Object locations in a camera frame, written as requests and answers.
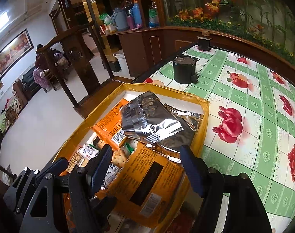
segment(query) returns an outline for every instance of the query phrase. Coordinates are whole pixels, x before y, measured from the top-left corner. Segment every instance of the white bucket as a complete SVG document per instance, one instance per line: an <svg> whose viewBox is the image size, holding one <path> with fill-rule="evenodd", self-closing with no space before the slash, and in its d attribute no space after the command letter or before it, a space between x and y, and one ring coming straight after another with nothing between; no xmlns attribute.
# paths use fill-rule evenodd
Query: white bucket
<svg viewBox="0 0 295 233"><path fill-rule="evenodd" d="M118 52L113 53L113 56L118 59L118 62L119 62L119 65L120 65L120 68L121 68L123 74L126 77L130 77L128 65L127 65L127 62L126 62L125 55L124 55L124 51L119 50Z"/></svg>

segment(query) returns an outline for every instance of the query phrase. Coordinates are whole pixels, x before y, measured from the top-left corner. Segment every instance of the picture frame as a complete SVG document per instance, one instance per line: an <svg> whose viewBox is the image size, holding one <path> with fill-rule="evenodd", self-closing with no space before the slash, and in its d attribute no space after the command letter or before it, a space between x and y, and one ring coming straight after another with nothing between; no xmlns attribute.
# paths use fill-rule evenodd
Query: picture frame
<svg viewBox="0 0 295 233"><path fill-rule="evenodd" d="M0 51L0 79L29 51L34 48L28 30L25 29L13 38Z"/></svg>

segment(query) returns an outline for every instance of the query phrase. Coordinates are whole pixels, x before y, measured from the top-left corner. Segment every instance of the gray thermos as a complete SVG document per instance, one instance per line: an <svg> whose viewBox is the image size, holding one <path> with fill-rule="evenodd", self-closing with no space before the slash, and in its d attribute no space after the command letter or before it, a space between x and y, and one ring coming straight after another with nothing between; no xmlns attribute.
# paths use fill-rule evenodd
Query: gray thermos
<svg viewBox="0 0 295 233"><path fill-rule="evenodd" d="M112 20L116 23L116 27L118 31L125 31L129 29L126 12L123 9L120 9L120 8L114 9Z"/></svg>

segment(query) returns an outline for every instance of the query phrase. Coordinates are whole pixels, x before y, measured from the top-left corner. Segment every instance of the screw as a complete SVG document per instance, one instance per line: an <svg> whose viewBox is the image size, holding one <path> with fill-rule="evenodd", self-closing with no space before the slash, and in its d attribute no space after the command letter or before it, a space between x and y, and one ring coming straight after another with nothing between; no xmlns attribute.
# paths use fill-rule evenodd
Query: screw
<svg viewBox="0 0 295 233"><path fill-rule="evenodd" d="M85 168L83 166L81 166L81 167L77 168L76 172L83 173L83 172L85 172Z"/></svg>
<svg viewBox="0 0 295 233"><path fill-rule="evenodd" d="M213 168L213 167L209 167L208 168L208 172L210 172L210 173L216 173L216 169L215 168Z"/></svg>
<svg viewBox="0 0 295 233"><path fill-rule="evenodd" d="M46 180L49 180L49 179L51 179L52 178L52 173L47 173L46 175L45 175L45 179Z"/></svg>
<svg viewBox="0 0 295 233"><path fill-rule="evenodd" d="M244 180L246 180L246 179L248 178L248 174L242 172L242 173L240 174L240 177L243 178Z"/></svg>

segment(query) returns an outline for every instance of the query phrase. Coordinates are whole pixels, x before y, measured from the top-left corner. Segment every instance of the blue thermos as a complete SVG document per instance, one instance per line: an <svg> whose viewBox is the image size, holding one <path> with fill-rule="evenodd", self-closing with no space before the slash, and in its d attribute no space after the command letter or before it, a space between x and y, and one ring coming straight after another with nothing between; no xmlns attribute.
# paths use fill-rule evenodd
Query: blue thermos
<svg viewBox="0 0 295 233"><path fill-rule="evenodd" d="M114 9L112 21L115 21L118 31L125 31L129 29L126 12L123 9Z"/></svg>
<svg viewBox="0 0 295 233"><path fill-rule="evenodd" d="M137 28L142 27L142 19L140 14L140 9L138 3L135 3L131 9L131 15L134 18L134 23L136 24Z"/></svg>

